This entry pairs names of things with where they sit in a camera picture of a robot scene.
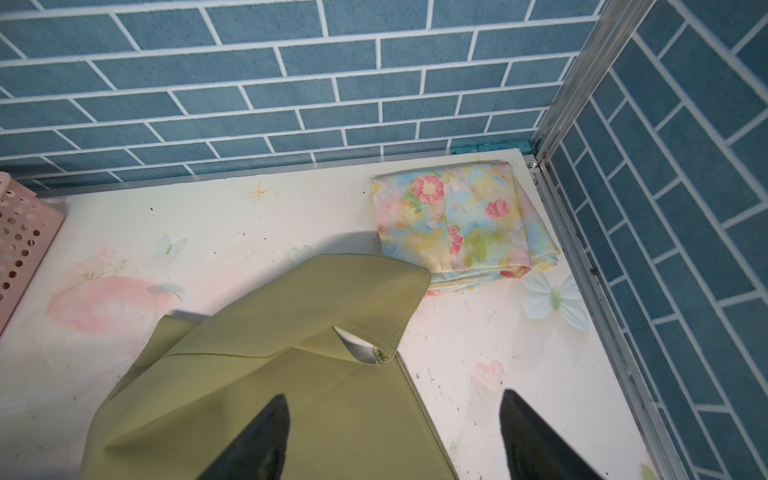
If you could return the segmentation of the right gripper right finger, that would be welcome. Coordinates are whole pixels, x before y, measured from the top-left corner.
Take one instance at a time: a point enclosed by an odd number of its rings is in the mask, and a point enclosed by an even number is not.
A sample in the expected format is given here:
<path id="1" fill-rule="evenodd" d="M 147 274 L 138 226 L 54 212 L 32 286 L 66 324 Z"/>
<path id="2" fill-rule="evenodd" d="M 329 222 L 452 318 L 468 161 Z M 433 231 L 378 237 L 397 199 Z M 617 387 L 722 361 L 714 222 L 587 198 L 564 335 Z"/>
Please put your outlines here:
<path id="1" fill-rule="evenodd" d="M 499 421 L 511 479 L 601 479 L 514 390 L 503 393 Z"/>

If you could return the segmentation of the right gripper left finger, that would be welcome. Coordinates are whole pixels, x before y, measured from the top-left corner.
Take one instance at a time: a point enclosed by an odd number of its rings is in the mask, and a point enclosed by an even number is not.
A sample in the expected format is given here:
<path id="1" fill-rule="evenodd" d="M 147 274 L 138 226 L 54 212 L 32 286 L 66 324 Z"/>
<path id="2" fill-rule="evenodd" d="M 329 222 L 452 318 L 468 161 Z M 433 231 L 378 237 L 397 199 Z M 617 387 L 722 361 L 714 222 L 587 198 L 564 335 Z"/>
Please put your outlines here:
<path id="1" fill-rule="evenodd" d="M 286 462 L 290 424 L 287 399 L 278 394 L 199 479 L 280 479 Z"/>

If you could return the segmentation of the olive green skirt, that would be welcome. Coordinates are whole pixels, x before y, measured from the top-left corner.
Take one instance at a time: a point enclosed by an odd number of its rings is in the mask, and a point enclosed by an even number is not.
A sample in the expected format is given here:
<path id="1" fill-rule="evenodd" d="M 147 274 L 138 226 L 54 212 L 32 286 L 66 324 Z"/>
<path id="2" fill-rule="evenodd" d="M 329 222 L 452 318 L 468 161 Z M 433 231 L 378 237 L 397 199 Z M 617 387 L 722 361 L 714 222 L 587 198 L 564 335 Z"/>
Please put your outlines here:
<path id="1" fill-rule="evenodd" d="M 398 346 L 430 273 L 314 257 L 203 322 L 162 318 L 97 410 L 84 479 L 197 479 L 246 433 L 285 479 L 452 479 Z"/>

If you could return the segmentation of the pastel floral skirt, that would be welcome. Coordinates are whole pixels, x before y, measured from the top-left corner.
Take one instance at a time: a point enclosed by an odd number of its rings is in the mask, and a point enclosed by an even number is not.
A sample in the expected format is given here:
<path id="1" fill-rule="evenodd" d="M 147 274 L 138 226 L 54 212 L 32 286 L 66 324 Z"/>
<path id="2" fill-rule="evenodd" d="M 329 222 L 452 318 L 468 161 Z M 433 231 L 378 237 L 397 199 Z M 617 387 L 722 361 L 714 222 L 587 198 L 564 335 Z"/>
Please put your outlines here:
<path id="1" fill-rule="evenodd" d="M 509 162 L 380 175 L 372 193 L 383 254 L 428 269 L 432 294 L 559 263 L 560 250 Z"/>

